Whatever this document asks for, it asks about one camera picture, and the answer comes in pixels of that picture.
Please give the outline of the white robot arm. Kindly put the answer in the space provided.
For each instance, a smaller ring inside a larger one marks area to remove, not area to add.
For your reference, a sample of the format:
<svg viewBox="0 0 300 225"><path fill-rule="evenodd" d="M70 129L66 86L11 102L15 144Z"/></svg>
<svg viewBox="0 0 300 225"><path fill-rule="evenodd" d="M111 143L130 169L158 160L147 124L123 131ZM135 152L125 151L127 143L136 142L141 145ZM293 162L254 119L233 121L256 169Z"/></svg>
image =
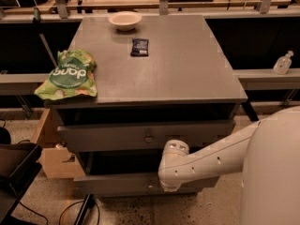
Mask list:
<svg viewBox="0 0 300 225"><path fill-rule="evenodd" d="M158 168L166 192L229 173L243 174L240 225L300 225L300 107L276 112L190 153L166 142Z"/></svg>

